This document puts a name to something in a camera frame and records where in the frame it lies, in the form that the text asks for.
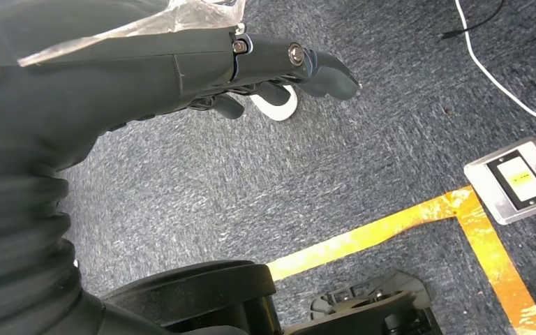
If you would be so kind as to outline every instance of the yellow tape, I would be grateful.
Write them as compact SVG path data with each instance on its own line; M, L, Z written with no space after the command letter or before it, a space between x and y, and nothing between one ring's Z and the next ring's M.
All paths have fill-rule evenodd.
M454 192L456 215L514 331L536 334L536 305L471 187Z
M536 304L471 186L277 259L268 267L278 281L380 244L410 228L455 216L515 332L536 334Z
M272 278L275 281L279 281L332 260L375 246L423 223L454 217L455 213L450 204L450 197L451 193L448 193L279 258L268 264Z

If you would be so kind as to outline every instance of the white cable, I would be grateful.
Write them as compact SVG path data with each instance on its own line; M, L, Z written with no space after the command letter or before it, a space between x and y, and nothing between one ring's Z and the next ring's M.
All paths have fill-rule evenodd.
M463 14L463 9L461 9L461 3L459 0L455 0L455 5L457 6L457 11L459 11L459 16L461 17L461 23L463 23L463 29L468 28L468 21L466 20L466 16ZM514 94L510 93L508 89L506 89L501 83L499 83L494 76L488 72L488 70L482 65L482 63L479 62L475 54L473 53L473 49L471 46L471 40L470 40L470 33L469 31L465 32L466 35L466 41L468 43L468 51L470 53L470 56L472 57L475 65L482 70L482 72L492 81L493 84L496 85L496 87L501 90L504 94L506 94L509 98L511 98L517 105L521 106L527 113L533 115L536 117L536 111L532 110L531 108L527 107L522 101L520 101Z

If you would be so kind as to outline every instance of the robotic arm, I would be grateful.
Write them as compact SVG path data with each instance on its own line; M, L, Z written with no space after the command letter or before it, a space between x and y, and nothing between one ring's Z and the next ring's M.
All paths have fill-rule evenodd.
M111 38L27 67L7 50L0 33L0 335L169 334L84 292L62 239L70 219L56 207L67 184L54 176L99 135L186 108L236 119L243 107L227 92L279 105L284 84L338 99L359 88L335 57L232 28Z

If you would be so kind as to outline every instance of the black cable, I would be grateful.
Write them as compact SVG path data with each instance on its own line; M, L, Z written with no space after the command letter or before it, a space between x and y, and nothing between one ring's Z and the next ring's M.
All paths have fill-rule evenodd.
M500 10L503 9L504 4L505 4L505 0L500 0L500 5L498 5L498 8L496 8L494 13L492 13L492 15L490 15L484 21L482 21L480 23L477 23L477 24L474 24L474 25L468 27L467 29L451 30L451 31L447 31L445 33L441 33L440 39L444 40L446 38L452 38L452 37L455 37L455 36L459 36L459 35L465 33L466 31L472 31L473 29L476 29L477 27L482 26L483 24L485 24L488 21L492 20L500 12Z

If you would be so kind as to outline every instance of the metal screw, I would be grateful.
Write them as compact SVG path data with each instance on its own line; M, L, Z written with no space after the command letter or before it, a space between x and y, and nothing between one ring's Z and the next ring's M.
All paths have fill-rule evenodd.
M288 57L294 66L300 66L305 60L305 52L299 43L293 43L288 47Z
M243 54L248 51L248 45L245 40L236 40L233 42L233 52Z

